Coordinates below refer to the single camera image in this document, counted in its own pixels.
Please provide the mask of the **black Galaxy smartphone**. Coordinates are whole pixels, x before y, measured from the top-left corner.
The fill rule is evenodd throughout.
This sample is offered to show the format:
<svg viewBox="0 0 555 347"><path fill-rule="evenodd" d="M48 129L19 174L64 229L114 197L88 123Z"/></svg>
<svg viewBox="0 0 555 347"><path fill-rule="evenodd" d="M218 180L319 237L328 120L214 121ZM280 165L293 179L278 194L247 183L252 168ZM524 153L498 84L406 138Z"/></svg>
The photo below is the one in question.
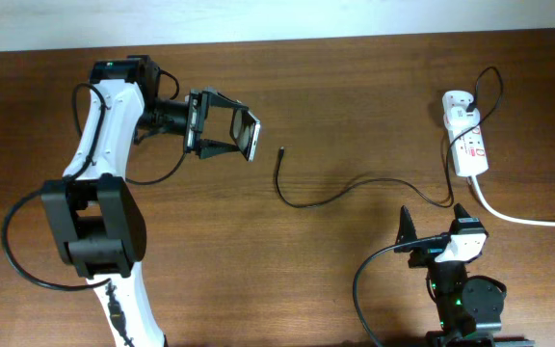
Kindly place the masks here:
<svg viewBox="0 0 555 347"><path fill-rule="evenodd" d="M254 159L260 129L261 122L252 111L247 109L233 111L230 137L248 162Z"/></svg>

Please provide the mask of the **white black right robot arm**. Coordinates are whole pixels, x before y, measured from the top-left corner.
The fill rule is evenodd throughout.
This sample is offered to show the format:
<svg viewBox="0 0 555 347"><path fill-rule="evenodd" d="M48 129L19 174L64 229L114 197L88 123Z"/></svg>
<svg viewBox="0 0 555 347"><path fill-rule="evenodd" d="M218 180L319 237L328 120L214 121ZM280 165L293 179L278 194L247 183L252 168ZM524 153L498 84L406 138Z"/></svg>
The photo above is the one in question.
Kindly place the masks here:
<svg viewBox="0 0 555 347"><path fill-rule="evenodd" d="M502 337L501 314L507 286L486 276L470 276L466 265L483 254L489 237L482 222L459 204L449 230L419 238L403 206L396 237L397 253L410 255L410 268L427 270L428 294L436 305L441 329L426 333L429 346L533 346L525 337Z"/></svg>

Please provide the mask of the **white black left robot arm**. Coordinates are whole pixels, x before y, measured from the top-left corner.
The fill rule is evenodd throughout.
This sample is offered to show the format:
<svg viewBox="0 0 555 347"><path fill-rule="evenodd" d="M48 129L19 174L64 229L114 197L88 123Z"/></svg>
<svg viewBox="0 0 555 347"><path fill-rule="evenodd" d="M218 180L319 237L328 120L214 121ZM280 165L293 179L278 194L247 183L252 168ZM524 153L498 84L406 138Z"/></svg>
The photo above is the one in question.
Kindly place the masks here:
<svg viewBox="0 0 555 347"><path fill-rule="evenodd" d="M212 88L160 98L164 73L147 55L96 62L86 130L63 177L40 194L63 263L98 297L118 346L168 343L147 297L145 220L126 180L138 130L178 135L201 159L239 151L252 161L261 129L247 105Z"/></svg>

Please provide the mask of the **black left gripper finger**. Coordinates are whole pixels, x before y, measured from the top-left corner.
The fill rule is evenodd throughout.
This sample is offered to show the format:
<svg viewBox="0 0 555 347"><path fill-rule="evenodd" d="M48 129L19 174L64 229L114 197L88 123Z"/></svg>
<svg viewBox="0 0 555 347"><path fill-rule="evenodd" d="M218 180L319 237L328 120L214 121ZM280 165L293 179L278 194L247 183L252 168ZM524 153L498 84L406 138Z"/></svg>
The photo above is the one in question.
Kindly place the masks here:
<svg viewBox="0 0 555 347"><path fill-rule="evenodd" d="M237 100L233 100L213 88L207 88L208 105L233 110L248 110L249 107Z"/></svg>
<svg viewBox="0 0 555 347"><path fill-rule="evenodd" d="M238 152L239 147L216 140L201 139L197 142L195 151L198 158L203 160L229 152Z"/></svg>

